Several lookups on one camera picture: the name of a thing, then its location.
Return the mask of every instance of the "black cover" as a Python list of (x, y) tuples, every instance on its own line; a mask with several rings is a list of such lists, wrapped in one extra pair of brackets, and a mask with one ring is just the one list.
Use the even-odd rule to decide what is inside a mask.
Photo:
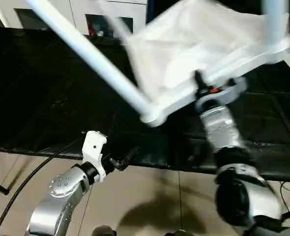
[[(89, 39), (133, 80), (117, 41)], [(290, 68), (265, 65), (246, 78), (249, 88), (231, 112), (260, 173), (290, 181)], [(216, 170), (192, 104), (149, 128), (53, 32), (0, 28), (0, 151), (47, 156), (87, 130), (109, 136), (109, 143), (139, 142), (143, 151), (134, 165)], [(82, 144), (61, 156), (82, 158)]]

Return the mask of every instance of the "black tablecloth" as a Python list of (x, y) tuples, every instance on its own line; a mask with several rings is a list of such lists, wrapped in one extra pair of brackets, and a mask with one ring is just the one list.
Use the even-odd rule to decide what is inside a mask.
[[(116, 40), (89, 38), (132, 81)], [(264, 65), (246, 75), (249, 88), (230, 104), (262, 175), (290, 181), (290, 68)], [(87, 130), (109, 144), (138, 142), (134, 165), (214, 173), (211, 149), (193, 105), (158, 128), (138, 114), (53, 32), (0, 28), (0, 151), (51, 155)], [(79, 141), (61, 156), (82, 158)]]

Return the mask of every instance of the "white frame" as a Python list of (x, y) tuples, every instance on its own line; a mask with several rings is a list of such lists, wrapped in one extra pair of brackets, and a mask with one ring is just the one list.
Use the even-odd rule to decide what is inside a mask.
[[(76, 28), (89, 35), (86, 14), (104, 15), (97, 0), (70, 0)], [(110, 2), (115, 17), (133, 18), (133, 32), (138, 32), (146, 25), (147, 5), (125, 2)]]
[[(161, 125), (169, 114), (195, 100), (195, 91), (190, 86), (181, 89), (176, 96), (167, 94), (166, 96), (161, 96), (157, 101), (150, 101), (109, 59), (70, 24), (48, 0), (26, 0), (26, 2), (100, 77), (140, 113), (141, 120), (144, 123), (150, 126)], [(246, 63), (246, 66), (250, 67), (250, 69), (254, 69), (264, 63), (281, 61), (283, 54), (290, 48), (290, 34), (285, 35), (286, 29), (279, 20), (283, 17), (287, 4), (288, 0), (265, 0), (267, 31), (274, 29), (277, 32), (267, 35), (265, 42), (266, 51)]]
[[(51, 0), (51, 2), (69, 22), (74, 24), (68, 0)], [(24, 0), (0, 0), (0, 20), (5, 27), (23, 29), (15, 8), (32, 9)]]

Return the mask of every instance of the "white cabinet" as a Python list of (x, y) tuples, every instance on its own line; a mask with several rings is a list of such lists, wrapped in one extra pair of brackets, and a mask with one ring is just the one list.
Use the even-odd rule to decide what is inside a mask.
[[(52, 5), (74, 24), (68, 0), (51, 0)], [(46, 24), (39, 19), (24, 0), (0, 0), (0, 18), (10, 28), (36, 29)]]
[[(82, 34), (115, 37), (97, 0), (49, 0)], [(148, 0), (111, 0), (109, 7), (132, 32), (146, 25)], [(31, 10), (25, 0), (0, 0), (0, 19), (6, 27), (47, 29), (48, 26)]]
[[(104, 20), (103, 11), (96, 0), (70, 0), (75, 25), (82, 34), (102, 32), (104, 36), (111, 36), (111, 29)], [(123, 18), (133, 32), (138, 32), (146, 25), (146, 0), (109, 1), (111, 10), (116, 17)]]

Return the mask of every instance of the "white bag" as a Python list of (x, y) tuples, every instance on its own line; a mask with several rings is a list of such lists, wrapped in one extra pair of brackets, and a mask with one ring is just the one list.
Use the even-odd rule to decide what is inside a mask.
[[(110, 3), (98, 2), (128, 51), (138, 86), (163, 109), (170, 107), (166, 113), (194, 100), (196, 70), (208, 84), (221, 86), (267, 63), (264, 15), (209, 0), (181, 0), (131, 34)], [(288, 17), (284, 14), (285, 27)]]

